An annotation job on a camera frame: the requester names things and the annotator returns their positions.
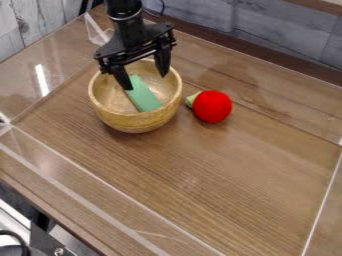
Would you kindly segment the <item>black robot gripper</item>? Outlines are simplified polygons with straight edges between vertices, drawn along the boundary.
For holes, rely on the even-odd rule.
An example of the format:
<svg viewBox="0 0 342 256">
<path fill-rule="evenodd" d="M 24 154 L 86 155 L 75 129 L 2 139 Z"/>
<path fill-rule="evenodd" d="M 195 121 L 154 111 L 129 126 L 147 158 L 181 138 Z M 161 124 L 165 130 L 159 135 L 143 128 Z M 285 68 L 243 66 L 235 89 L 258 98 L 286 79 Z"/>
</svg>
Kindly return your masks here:
<svg viewBox="0 0 342 256">
<path fill-rule="evenodd" d="M 125 66 L 138 60 L 154 56 L 155 66 L 162 77 L 169 74 L 171 50 L 177 45 L 170 22 L 145 24 L 138 32 L 118 31 L 110 41 L 95 52 L 95 60 L 101 71 L 111 73 L 125 90 L 134 89 Z"/>
</svg>

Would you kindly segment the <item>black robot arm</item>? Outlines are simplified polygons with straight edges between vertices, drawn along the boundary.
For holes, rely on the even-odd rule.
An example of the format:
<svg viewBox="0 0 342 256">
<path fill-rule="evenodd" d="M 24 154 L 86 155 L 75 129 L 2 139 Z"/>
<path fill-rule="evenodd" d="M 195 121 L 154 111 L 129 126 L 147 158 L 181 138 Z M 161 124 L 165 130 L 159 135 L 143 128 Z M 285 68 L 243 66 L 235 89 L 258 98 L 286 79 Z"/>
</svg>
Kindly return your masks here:
<svg viewBox="0 0 342 256">
<path fill-rule="evenodd" d="M 177 45 L 170 22 L 146 24 L 142 0 L 105 0 L 107 17 L 114 24 L 114 34 L 99 47 L 94 58 L 103 74 L 115 77 L 125 90 L 134 89 L 126 66 L 149 56 L 154 57 L 162 77 L 171 67 L 171 51 Z"/>
</svg>

